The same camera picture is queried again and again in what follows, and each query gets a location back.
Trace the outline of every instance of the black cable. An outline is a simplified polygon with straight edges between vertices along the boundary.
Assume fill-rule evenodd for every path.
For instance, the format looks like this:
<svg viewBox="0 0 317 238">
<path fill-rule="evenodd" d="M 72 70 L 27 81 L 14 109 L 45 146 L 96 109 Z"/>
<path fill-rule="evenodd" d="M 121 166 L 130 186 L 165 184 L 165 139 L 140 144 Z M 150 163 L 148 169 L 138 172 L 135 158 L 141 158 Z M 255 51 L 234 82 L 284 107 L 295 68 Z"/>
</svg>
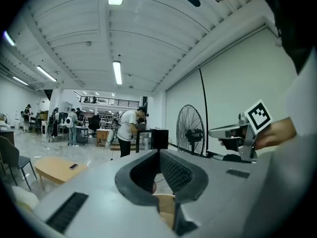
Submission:
<svg viewBox="0 0 317 238">
<path fill-rule="evenodd" d="M 112 121 L 112 124 L 109 126 L 109 129 L 112 129 L 112 125 L 114 124 L 114 121 Z M 112 131 L 113 131 L 113 139 L 110 141 L 110 142 L 108 142 L 108 137 L 106 138 L 106 142 L 107 143 L 109 143 L 109 144 L 112 144 L 112 142 L 113 142 L 113 140 L 114 140 L 114 129 L 112 129 Z"/>
<path fill-rule="evenodd" d="M 163 181 L 163 180 L 165 180 L 165 178 L 164 178 L 164 179 L 162 179 L 162 180 L 156 181 L 155 183 L 159 183 L 159 182 L 161 182 L 161 181 Z"/>
<path fill-rule="evenodd" d="M 61 148 L 56 149 L 56 148 L 51 147 L 51 146 L 46 146 L 46 145 L 44 145 L 43 143 L 47 143 L 47 142 L 41 142 L 41 145 L 43 145 L 45 148 L 50 147 L 50 148 L 52 148 L 52 149 L 54 149 L 54 150 L 61 150 L 61 149 L 63 149 L 63 148 L 66 148 L 66 147 L 67 147 L 67 146 L 61 146 Z"/>
</svg>

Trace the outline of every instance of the gray chair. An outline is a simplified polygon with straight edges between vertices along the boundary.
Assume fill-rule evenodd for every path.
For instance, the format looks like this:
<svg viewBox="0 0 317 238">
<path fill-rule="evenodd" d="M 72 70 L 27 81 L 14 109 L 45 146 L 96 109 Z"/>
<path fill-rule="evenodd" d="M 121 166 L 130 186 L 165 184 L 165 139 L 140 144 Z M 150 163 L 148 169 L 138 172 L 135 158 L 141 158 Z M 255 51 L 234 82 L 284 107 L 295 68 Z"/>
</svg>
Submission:
<svg viewBox="0 0 317 238">
<path fill-rule="evenodd" d="M 31 164 L 31 159 L 28 157 L 20 156 L 19 150 L 14 145 L 12 145 L 11 142 L 7 138 L 1 137 L 1 136 L 0 136 L 0 152 L 1 152 L 1 157 L 2 157 L 3 163 L 8 164 L 8 166 L 9 166 L 9 169 L 10 169 L 11 175 L 13 177 L 13 180 L 15 182 L 15 185 L 18 186 L 18 184 L 16 183 L 16 180 L 13 176 L 11 168 L 21 169 L 22 174 L 24 176 L 24 179 L 26 181 L 26 184 L 28 185 L 29 189 L 31 190 L 30 185 L 26 179 L 26 176 L 25 176 L 25 173 L 23 170 L 23 168 L 26 166 L 26 164 L 30 163 L 30 166 L 32 168 L 34 176 L 37 179 L 36 174 L 34 172 L 34 169 L 32 167 L 32 164 Z"/>
</svg>

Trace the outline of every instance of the ceiling beam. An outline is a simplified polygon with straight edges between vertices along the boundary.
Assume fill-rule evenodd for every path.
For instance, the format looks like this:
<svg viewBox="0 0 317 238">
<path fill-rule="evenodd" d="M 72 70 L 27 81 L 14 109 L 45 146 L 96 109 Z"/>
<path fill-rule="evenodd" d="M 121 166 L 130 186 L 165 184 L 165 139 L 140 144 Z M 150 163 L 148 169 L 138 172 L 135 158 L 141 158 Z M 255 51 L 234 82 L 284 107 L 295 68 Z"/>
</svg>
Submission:
<svg viewBox="0 0 317 238">
<path fill-rule="evenodd" d="M 17 69 L 14 65 L 12 65 L 7 59 L 5 59 L 3 56 L 0 57 L 0 62 L 7 67 L 9 70 L 14 72 L 21 80 L 25 81 L 25 83 L 31 83 L 34 81 L 33 78 L 29 77 L 28 75 L 21 72 L 19 69 Z"/>
<path fill-rule="evenodd" d="M 0 77 L 3 77 L 3 78 L 5 78 L 6 80 L 8 80 L 8 81 L 10 81 L 10 82 L 12 82 L 12 83 L 14 83 L 14 84 L 19 85 L 20 87 L 23 87 L 23 88 L 25 88 L 25 89 L 27 89 L 27 90 L 29 90 L 29 91 L 32 91 L 32 92 L 34 92 L 34 93 L 36 93 L 36 94 L 40 94 L 40 95 L 41 95 L 41 92 L 40 92 L 40 91 L 33 90 L 32 88 L 27 87 L 26 85 L 23 85 L 22 83 L 19 83 L 19 82 L 16 81 L 16 80 L 13 80 L 11 77 L 8 77 L 8 76 L 4 75 L 1 71 L 0 71 Z"/>
<path fill-rule="evenodd" d="M 167 90 L 206 59 L 264 25 L 265 19 L 272 19 L 272 15 L 265 0 L 252 0 L 247 3 L 200 40 L 157 86 L 155 92 Z"/>
<path fill-rule="evenodd" d="M 41 78 L 46 79 L 46 76 L 35 68 L 35 65 L 31 64 L 15 47 L 4 42 L 5 48 L 21 63 L 23 63 L 27 68 L 33 71 L 35 74 L 39 75 Z"/>
<path fill-rule="evenodd" d="M 34 79 L 28 75 L 26 75 L 24 72 L 20 71 L 18 68 L 16 68 L 13 64 L 11 64 L 7 59 L 5 59 L 3 56 L 0 56 L 0 62 L 5 66 L 7 69 L 10 70 L 10 73 L 13 75 L 16 75 L 19 79 L 23 80 L 25 83 L 33 84 L 36 88 L 39 87 L 45 87 L 45 84 L 39 83 L 39 85 L 35 84 L 38 82 L 34 82 Z"/>
<path fill-rule="evenodd" d="M 40 88 L 39 90 L 50 90 L 52 88 L 49 87 L 43 87 Z M 87 91 L 102 91 L 102 92 L 115 92 L 115 93 L 122 93 L 122 94 L 129 94 L 129 95 L 140 95 L 140 96 L 148 96 L 152 97 L 154 93 L 150 91 L 144 91 L 144 90 L 137 90 L 137 89 L 130 89 L 128 87 L 117 87 L 115 90 L 111 85 L 105 85 L 105 87 L 100 88 L 100 87 L 87 87 Z"/>
<path fill-rule="evenodd" d="M 108 0 L 98 0 L 98 18 L 100 28 L 100 42 L 102 44 L 102 52 L 105 57 L 105 70 L 109 70 L 112 75 L 112 86 L 117 88 L 114 71 L 112 68 L 112 53 L 110 47 L 110 12 Z"/>
<path fill-rule="evenodd" d="M 76 79 L 76 76 L 69 70 L 69 68 L 61 61 L 61 59 L 55 54 L 55 52 L 49 46 L 44 36 L 41 34 L 39 28 L 37 27 L 35 21 L 33 20 L 30 10 L 28 8 L 23 8 L 21 14 L 26 26 L 31 31 L 33 37 L 37 40 L 37 42 L 39 43 L 40 47 L 42 47 L 44 52 L 48 54 L 48 56 L 57 65 L 57 67 L 59 67 L 63 72 L 65 72 L 65 74 L 68 75 L 69 78 Z M 74 82 L 78 86 L 84 87 L 84 83 L 76 81 Z"/>
</svg>

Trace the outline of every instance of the black pants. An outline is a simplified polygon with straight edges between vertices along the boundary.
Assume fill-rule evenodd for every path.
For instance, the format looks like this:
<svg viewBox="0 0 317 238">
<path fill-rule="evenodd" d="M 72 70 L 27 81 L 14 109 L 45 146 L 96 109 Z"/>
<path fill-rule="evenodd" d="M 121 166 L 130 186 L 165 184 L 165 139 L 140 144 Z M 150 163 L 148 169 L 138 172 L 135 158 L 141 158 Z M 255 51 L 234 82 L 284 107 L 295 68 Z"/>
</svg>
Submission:
<svg viewBox="0 0 317 238">
<path fill-rule="evenodd" d="M 57 137 L 57 123 L 53 124 L 53 135 L 54 137 Z"/>
<path fill-rule="evenodd" d="M 121 156 L 120 158 L 130 155 L 130 148 L 131 148 L 131 142 L 130 141 L 124 141 L 118 138 L 119 144 L 120 144 L 120 151 L 121 151 Z"/>
</svg>

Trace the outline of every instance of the fan grille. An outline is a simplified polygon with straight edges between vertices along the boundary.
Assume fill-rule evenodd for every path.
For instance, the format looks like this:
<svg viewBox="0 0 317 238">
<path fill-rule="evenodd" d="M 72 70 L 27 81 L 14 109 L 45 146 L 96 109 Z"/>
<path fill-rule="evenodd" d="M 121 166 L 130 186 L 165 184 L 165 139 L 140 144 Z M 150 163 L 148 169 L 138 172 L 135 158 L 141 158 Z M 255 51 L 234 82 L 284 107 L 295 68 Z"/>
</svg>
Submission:
<svg viewBox="0 0 317 238">
<path fill-rule="evenodd" d="M 185 105 L 180 110 L 177 119 L 176 140 L 178 150 L 202 155 L 205 137 L 204 124 L 200 114 L 193 106 Z"/>
</svg>

